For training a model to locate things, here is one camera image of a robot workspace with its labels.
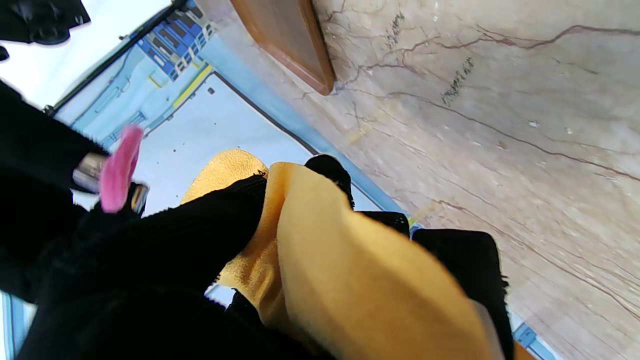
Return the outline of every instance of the pink object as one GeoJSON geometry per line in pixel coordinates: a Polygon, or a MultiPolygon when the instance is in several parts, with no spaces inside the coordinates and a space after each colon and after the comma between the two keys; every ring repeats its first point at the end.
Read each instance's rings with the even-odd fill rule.
{"type": "Polygon", "coordinates": [[[122,141],[102,166],[100,172],[100,203],[105,213],[117,213],[124,207],[131,176],[136,169],[143,131],[135,125],[122,130],[122,141]]]}

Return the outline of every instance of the marble wall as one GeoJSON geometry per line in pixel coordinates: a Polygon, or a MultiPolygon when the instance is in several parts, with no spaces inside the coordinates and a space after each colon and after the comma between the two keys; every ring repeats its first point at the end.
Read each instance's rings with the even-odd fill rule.
{"type": "Polygon", "coordinates": [[[494,235],[511,309],[562,356],[637,358],[640,3],[314,6],[327,97],[233,12],[218,35],[421,224],[494,235]]]}

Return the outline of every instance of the blue metal frame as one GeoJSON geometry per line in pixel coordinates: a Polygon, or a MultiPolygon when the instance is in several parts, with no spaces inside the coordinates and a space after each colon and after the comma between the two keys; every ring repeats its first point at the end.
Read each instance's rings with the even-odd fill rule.
{"type": "Polygon", "coordinates": [[[189,9],[188,12],[176,16],[176,19],[180,19],[181,24],[197,39],[197,44],[202,50],[202,47],[207,43],[205,31],[208,32],[209,36],[211,36],[211,25],[205,24],[203,17],[196,15],[194,11],[201,11],[195,3],[190,4],[187,2],[187,9],[189,9]]]}
{"type": "Polygon", "coordinates": [[[518,326],[518,328],[513,332],[513,338],[540,359],[556,360],[556,357],[551,353],[551,351],[538,341],[538,334],[526,323],[521,323],[520,326],[518,326]]]}
{"type": "Polygon", "coordinates": [[[186,65],[191,63],[191,55],[189,54],[189,48],[183,44],[178,38],[176,38],[165,24],[160,24],[154,28],[154,34],[160,39],[166,46],[175,52],[179,57],[183,58],[186,65]]]}
{"type": "Polygon", "coordinates": [[[168,24],[163,23],[163,25],[173,37],[180,40],[186,46],[191,46],[191,50],[193,50],[194,47],[198,49],[197,44],[195,44],[196,37],[189,31],[181,17],[169,17],[168,24]]]}
{"type": "Polygon", "coordinates": [[[7,359],[13,359],[18,354],[28,330],[24,319],[24,302],[5,293],[2,297],[4,352],[7,359]]]}

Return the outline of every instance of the black clothing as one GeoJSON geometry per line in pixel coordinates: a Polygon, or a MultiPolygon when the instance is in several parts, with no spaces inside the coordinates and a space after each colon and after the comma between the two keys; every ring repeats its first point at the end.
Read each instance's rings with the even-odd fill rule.
{"type": "MultiPolygon", "coordinates": [[[[260,315],[258,315],[258,311],[255,307],[238,291],[234,294],[233,300],[231,304],[229,304],[226,312],[228,314],[233,314],[234,316],[243,319],[244,322],[248,325],[254,326],[256,329],[263,329],[264,325],[260,320],[260,315]]],[[[328,352],[324,351],[321,348],[317,348],[316,352],[318,354],[314,354],[311,356],[307,353],[305,347],[288,337],[284,333],[278,330],[272,329],[263,329],[265,333],[268,334],[269,340],[272,341],[276,346],[280,348],[287,349],[290,354],[297,354],[299,358],[310,358],[312,357],[315,360],[333,360],[333,356],[328,352]]]]}
{"type": "Polygon", "coordinates": [[[409,237],[409,220],[403,213],[394,213],[393,211],[357,211],[364,216],[375,220],[379,223],[389,226],[393,230],[409,237]]]}
{"type": "Polygon", "coordinates": [[[333,181],[347,195],[351,209],[355,207],[351,194],[351,176],[336,158],[327,154],[316,155],[307,160],[305,167],[333,181]]]}
{"type": "Polygon", "coordinates": [[[0,167],[62,190],[84,190],[72,180],[74,169],[90,152],[108,155],[101,146],[22,101],[1,81],[0,108],[0,167]]]}
{"type": "Polygon", "coordinates": [[[467,296],[489,312],[505,360],[513,360],[513,336],[505,297],[508,283],[491,235],[480,231],[419,229],[412,240],[432,253],[458,281],[467,296]]]}
{"type": "Polygon", "coordinates": [[[6,199],[0,238],[0,290],[35,302],[32,269],[53,239],[72,234],[86,211],[61,190],[30,176],[0,167],[6,199]]]}

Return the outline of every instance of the black fabric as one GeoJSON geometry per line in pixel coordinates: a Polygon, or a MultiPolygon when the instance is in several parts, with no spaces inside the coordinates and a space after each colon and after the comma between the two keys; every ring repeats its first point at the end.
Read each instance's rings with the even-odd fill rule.
{"type": "Polygon", "coordinates": [[[72,234],[86,211],[61,190],[14,169],[0,167],[7,211],[1,220],[0,290],[34,303],[32,269],[53,239],[72,234]]]}
{"type": "Polygon", "coordinates": [[[17,359],[309,358],[203,296],[253,236],[265,189],[266,180],[252,176],[108,234],[50,247],[17,359]]]}
{"type": "Polygon", "coordinates": [[[487,309],[505,359],[513,360],[513,336],[505,303],[508,283],[500,272],[498,248],[491,235],[480,231],[419,229],[412,240],[447,268],[470,299],[487,309]]]}
{"type": "Polygon", "coordinates": [[[82,190],[72,179],[89,153],[107,155],[93,141],[23,102],[0,82],[0,167],[33,177],[61,190],[82,190]]]}
{"type": "MultiPolygon", "coordinates": [[[[129,202],[134,185],[129,191],[129,202]]],[[[130,207],[105,214],[100,203],[89,212],[60,190],[13,169],[0,168],[0,189],[11,211],[2,219],[0,290],[35,303],[43,277],[40,260],[50,246],[78,243],[140,218],[130,207]]]]}
{"type": "Polygon", "coordinates": [[[333,181],[347,195],[351,209],[355,207],[353,195],[351,194],[351,176],[336,158],[327,154],[320,154],[307,160],[305,167],[333,181]]]}
{"type": "MultiPolygon", "coordinates": [[[[260,315],[255,307],[244,297],[241,293],[236,291],[232,299],[231,304],[228,306],[226,312],[232,314],[238,318],[242,318],[248,325],[253,325],[256,329],[264,328],[260,315]]],[[[288,337],[287,335],[270,329],[264,329],[264,332],[269,335],[269,340],[280,348],[286,348],[290,354],[298,354],[298,356],[307,357],[310,356],[307,353],[305,347],[288,337]]],[[[325,352],[323,349],[317,348],[317,354],[314,354],[315,360],[331,360],[333,357],[331,354],[325,352]]]]}
{"type": "Polygon", "coordinates": [[[403,213],[395,213],[393,211],[356,211],[364,216],[385,224],[393,230],[409,237],[409,220],[403,213]]]}

